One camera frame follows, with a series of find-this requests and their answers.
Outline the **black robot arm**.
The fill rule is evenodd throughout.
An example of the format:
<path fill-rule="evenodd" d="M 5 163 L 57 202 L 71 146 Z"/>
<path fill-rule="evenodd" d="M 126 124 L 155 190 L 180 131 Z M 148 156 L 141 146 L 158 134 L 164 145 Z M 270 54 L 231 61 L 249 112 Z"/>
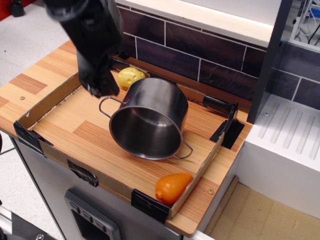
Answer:
<path fill-rule="evenodd" d="M 76 48 L 79 81 L 93 96 L 116 96 L 120 89 L 109 59 L 119 53 L 123 19 L 114 0 L 46 0 L 47 14 L 58 21 Z"/>

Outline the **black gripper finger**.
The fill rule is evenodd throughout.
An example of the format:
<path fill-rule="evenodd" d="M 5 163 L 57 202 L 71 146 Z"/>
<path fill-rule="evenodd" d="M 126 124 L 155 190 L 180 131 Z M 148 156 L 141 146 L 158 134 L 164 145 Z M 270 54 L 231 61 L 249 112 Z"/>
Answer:
<path fill-rule="evenodd" d="M 90 62 L 79 52 L 76 51 L 77 66 L 78 66 L 78 76 L 79 81 L 83 87 L 95 97 L 100 96 L 100 91 L 97 85 L 94 83 L 94 68 Z"/>
<path fill-rule="evenodd" d="M 117 96 L 120 89 L 111 73 L 109 56 L 105 55 L 98 62 L 93 75 L 93 95 L 97 98 L 104 96 Z"/>

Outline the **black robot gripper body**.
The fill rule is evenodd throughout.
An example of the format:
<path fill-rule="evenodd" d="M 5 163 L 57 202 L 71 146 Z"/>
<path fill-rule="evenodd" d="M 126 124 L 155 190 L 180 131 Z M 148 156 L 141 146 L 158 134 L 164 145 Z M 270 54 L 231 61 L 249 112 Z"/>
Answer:
<path fill-rule="evenodd" d="M 116 4 L 60 4 L 58 21 L 90 63 L 119 52 L 124 23 Z"/>

